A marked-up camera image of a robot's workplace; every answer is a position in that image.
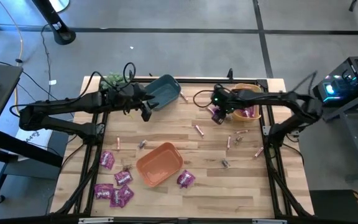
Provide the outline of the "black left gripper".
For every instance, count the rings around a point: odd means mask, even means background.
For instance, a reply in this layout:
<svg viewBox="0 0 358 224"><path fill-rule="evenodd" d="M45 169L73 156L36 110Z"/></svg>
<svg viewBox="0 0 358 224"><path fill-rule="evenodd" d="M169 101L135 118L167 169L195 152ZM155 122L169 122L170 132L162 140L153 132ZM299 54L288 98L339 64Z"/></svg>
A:
<svg viewBox="0 0 358 224"><path fill-rule="evenodd" d="M158 99L140 83L129 83L113 91L113 107L119 110L141 110L143 121L148 122L152 110L159 105Z"/></svg>

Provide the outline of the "white round floor stand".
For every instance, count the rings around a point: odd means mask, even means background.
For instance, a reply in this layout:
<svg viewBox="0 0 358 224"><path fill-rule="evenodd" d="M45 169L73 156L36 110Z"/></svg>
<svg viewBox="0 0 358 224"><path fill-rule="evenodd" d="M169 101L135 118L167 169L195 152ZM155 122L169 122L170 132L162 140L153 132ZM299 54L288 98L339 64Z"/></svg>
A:
<svg viewBox="0 0 358 224"><path fill-rule="evenodd" d="M49 2L57 13L63 12L70 5L70 0L49 0Z"/></svg>

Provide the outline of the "teal plastic bin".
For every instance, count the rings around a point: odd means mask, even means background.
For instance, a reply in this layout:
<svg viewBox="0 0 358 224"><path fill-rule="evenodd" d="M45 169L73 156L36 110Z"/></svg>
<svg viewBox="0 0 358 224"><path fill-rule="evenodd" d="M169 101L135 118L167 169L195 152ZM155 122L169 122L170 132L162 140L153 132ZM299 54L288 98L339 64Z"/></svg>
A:
<svg viewBox="0 0 358 224"><path fill-rule="evenodd" d="M158 105L155 111L163 109L165 106L176 100L181 92L180 84L169 74L162 75L158 79L152 81L145 87L148 95L155 98L149 100L149 103Z"/></svg>

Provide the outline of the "black box with hazard stripes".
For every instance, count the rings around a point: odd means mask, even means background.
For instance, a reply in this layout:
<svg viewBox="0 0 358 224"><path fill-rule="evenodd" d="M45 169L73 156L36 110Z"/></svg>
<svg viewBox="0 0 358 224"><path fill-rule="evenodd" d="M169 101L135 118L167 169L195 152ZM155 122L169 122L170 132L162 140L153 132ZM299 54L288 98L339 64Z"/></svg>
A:
<svg viewBox="0 0 358 224"><path fill-rule="evenodd" d="M358 222L358 192L355 190L310 190L318 218Z"/></svg>

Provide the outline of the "black computer with coloured lights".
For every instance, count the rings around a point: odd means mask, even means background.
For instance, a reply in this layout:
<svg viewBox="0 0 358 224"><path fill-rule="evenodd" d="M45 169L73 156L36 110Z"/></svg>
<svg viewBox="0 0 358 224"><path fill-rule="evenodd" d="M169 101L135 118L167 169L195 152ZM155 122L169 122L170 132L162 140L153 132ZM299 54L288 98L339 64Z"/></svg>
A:
<svg viewBox="0 0 358 224"><path fill-rule="evenodd" d="M348 57L313 88L325 107L342 106L358 97L358 57Z"/></svg>

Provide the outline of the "yellow plastic bin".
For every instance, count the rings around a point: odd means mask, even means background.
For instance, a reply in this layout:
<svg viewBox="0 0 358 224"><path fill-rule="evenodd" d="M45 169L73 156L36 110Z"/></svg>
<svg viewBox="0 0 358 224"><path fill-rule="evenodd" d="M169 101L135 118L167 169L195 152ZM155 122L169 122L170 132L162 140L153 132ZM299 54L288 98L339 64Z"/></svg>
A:
<svg viewBox="0 0 358 224"><path fill-rule="evenodd" d="M234 88L232 88L232 90L234 90L234 89L252 90L254 92L261 92L262 91L260 89L260 87L257 86L257 85L251 85L251 84L245 84L245 83L236 84L234 86ZM259 111L259 107L256 106L256 105L254 105L254 106L255 106L255 117L254 118L243 117L243 116L241 116L241 110L235 110L232 113L233 119L236 120L236 121L243 121L243 122L253 122L253 121L258 120L261 117L261 114L260 114L260 111Z"/></svg>

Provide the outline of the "small green artificial plant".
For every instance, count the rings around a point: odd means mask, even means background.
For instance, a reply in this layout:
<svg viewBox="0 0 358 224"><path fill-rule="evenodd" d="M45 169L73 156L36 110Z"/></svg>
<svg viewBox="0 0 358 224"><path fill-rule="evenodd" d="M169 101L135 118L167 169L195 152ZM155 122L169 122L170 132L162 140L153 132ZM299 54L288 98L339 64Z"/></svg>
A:
<svg viewBox="0 0 358 224"><path fill-rule="evenodd" d="M100 89L107 89L111 86L121 86L127 84L133 77L132 72L128 75L111 72L108 76L102 77L99 84Z"/></svg>

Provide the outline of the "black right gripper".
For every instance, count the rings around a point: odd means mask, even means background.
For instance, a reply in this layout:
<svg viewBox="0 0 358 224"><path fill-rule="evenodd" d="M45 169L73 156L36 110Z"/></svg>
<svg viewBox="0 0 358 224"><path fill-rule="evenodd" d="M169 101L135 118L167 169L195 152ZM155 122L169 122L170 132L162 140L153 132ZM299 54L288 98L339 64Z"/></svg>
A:
<svg viewBox="0 0 358 224"><path fill-rule="evenodd" d="M222 124L228 119L226 110L238 110L240 108L238 89L229 90L221 84L215 84L211 95L211 103L220 108L219 113L212 115L211 119L216 124Z"/></svg>

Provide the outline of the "black floor pole stand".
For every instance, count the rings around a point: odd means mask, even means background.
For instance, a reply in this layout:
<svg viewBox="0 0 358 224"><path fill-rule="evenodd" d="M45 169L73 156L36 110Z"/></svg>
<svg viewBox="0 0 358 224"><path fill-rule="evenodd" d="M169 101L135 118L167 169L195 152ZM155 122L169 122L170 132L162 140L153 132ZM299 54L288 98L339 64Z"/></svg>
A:
<svg viewBox="0 0 358 224"><path fill-rule="evenodd" d="M62 21L50 0L32 0L32 2L49 25L57 44L68 45L75 40L75 32Z"/></svg>

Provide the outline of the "white paper sheet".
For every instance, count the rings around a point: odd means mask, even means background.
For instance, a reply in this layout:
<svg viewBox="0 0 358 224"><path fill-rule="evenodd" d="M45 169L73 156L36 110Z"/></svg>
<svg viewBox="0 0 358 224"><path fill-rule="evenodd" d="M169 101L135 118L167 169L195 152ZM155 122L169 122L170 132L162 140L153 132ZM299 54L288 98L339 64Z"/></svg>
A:
<svg viewBox="0 0 358 224"><path fill-rule="evenodd" d="M19 129L16 138L36 145L47 146L51 135L52 130L47 129L40 129L37 131L24 131L23 129Z"/></svg>

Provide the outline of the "orange plastic bin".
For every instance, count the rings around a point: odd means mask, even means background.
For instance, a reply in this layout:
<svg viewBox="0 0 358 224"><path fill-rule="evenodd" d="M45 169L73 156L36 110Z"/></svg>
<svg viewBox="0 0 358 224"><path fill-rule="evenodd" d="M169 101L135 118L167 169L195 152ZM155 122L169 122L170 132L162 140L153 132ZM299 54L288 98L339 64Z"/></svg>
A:
<svg viewBox="0 0 358 224"><path fill-rule="evenodd" d="M155 187L178 172L183 158L177 148L165 142L136 162L136 169L146 185Z"/></svg>

